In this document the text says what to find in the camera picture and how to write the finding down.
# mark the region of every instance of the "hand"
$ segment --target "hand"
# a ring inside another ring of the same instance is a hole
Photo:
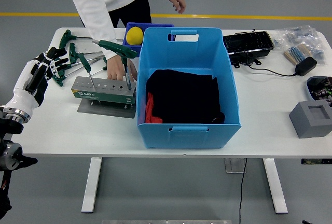
[[[55,62],[54,59],[66,53],[65,49],[52,47],[46,56],[41,53],[38,57],[28,61],[15,84],[14,96],[6,104],[6,110],[3,114],[18,115],[18,119],[27,123],[32,117],[33,110],[40,106],[44,100],[47,81],[52,78],[57,66],[61,67],[64,62],[68,61],[68,59],[60,59]]]
[[[169,0],[171,3],[173,3],[173,6],[175,7],[175,11],[178,11],[178,13],[182,14],[186,9],[186,2],[185,0]]]
[[[133,62],[128,59],[128,72],[130,74],[130,80],[137,80],[137,70]],[[121,57],[116,55],[107,60],[107,79],[109,80],[123,80],[125,76],[125,68],[121,61]]]

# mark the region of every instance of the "tennis ball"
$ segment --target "tennis ball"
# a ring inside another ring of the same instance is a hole
[[[141,28],[135,26],[128,30],[126,41],[129,45],[141,45],[143,42],[143,31]]]

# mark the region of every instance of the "power adapter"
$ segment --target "power adapter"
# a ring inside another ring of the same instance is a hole
[[[295,67],[295,75],[304,76],[312,71],[317,65],[317,61],[312,57],[307,57]]]

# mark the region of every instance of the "red cloth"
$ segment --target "red cloth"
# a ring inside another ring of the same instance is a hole
[[[152,93],[147,93],[147,102],[145,108],[145,123],[161,124],[162,119],[152,116],[152,109],[154,108],[154,97]]]

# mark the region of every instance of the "gray floor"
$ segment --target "gray floor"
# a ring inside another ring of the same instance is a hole
[[[331,17],[332,0],[186,0],[186,14]],[[152,13],[175,13],[167,0],[150,0]],[[0,0],[1,12],[76,12],[71,0]],[[176,26],[266,29],[311,25],[332,44],[331,21],[153,19]],[[45,51],[60,27],[82,27],[77,17],[0,17],[0,104],[25,63]],[[239,221],[241,175],[222,159],[104,159],[95,213],[80,212],[89,159],[39,158],[13,173],[13,209],[3,223],[101,223],[104,219],[230,219]],[[332,166],[276,160],[288,214],[275,214],[263,163],[249,159],[243,223],[332,222]]]

